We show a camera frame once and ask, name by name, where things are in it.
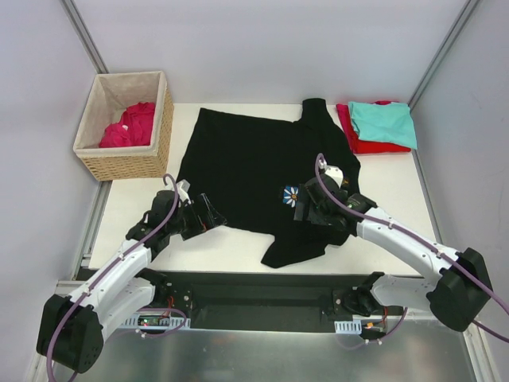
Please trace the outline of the black daisy print t-shirt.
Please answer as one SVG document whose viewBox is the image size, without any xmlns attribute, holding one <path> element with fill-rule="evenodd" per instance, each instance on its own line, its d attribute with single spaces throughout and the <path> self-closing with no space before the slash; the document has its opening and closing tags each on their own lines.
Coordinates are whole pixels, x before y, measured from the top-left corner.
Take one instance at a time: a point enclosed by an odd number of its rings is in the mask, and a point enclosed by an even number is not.
<svg viewBox="0 0 509 382">
<path fill-rule="evenodd" d="M 324 99 L 304 100 L 294 122 L 202 108 L 178 178 L 189 182 L 191 198 L 205 194 L 228 227 L 272 235 L 261 262 L 280 268 L 320 257 L 349 237 L 295 221 L 294 204 L 284 198 L 314 177 L 318 154 L 341 169 L 350 194 L 359 192 L 361 165 Z"/>
</svg>

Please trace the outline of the red t-shirt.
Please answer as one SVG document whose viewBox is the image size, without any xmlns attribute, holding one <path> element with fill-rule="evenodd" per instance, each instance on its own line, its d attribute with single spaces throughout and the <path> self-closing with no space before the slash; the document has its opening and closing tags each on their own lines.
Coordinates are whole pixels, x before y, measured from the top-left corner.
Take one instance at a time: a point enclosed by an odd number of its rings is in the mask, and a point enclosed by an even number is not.
<svg viewBox="0 0 509 382">
<path fill-rule="evenodd" d="M 354 154 L 405 154 L 411 149 L 390 142 L 363 141 L 355 132 L 347 104 L 338 103 L 336 112 L 346 135 L 348 145 Z"/>
</svg>

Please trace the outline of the teal t-shirt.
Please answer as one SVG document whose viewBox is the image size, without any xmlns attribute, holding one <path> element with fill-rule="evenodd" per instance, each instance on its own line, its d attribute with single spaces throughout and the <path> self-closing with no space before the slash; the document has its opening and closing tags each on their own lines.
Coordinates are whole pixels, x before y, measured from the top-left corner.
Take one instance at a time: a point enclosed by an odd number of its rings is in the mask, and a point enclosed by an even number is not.
<svg viewBox="0 0 509 382">
<path fill-rule="evenodd" d="M 411 150 L 418 148 L 414 121 L 406 103 L 349 102 L 352 125 L 363 141 L 390 142 Z"/>
</svg>

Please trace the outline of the wicker basket with liner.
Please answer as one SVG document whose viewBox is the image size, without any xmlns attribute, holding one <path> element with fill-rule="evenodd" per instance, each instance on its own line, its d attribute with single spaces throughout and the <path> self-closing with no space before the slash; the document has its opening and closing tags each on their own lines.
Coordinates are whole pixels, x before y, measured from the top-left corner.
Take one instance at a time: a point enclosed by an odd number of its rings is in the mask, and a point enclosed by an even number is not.
<svg viewBox="0 0 509 382">
<path fill-rule="evenodd" d="M 173 111 L 163 71 L 99 74 L 73 151 L 98 181 L 160 177 L 168 164 Z"/>
</svg>

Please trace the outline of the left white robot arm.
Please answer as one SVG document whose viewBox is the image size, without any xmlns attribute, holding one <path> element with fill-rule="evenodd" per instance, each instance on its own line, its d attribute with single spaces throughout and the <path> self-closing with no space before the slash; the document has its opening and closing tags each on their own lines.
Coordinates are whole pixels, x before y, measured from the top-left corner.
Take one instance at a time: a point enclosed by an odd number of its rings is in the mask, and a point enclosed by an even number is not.
<svg viewBox="0 0 509 382">
<path fill-rule="evenodd" d="M 88 371 L 110 335 L 137 310 L 167 308 L 168 280 L 149 266 L 171 237 L 188 240 L 226 222 L 203 193 L 190 199 L 183 190 L 158 192 L 117 252 L 88 281 L 47 300 L 37 353 L 74 373 Z"/>
</svg>

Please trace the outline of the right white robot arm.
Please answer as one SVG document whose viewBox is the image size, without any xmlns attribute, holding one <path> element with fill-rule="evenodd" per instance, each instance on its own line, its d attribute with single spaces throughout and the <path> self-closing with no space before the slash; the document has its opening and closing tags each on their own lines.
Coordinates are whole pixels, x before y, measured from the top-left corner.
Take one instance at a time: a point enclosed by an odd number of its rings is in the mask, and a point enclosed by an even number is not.
<svg viewBox="0 0 509 382">
<path fill-rule="evenodd" d="M 340 299 L 352 314 L 368 317 L 383 307 L 401 306 L 429 311 L 449 329 L 463 332 L 490 299 L 492 283 L 478 251 L 458 251 L 418 235 L 324 173 L 299 186 L 294 219 L 359 237 L 418 272 L 417 278 L 372 273 Z"/>
</svg>

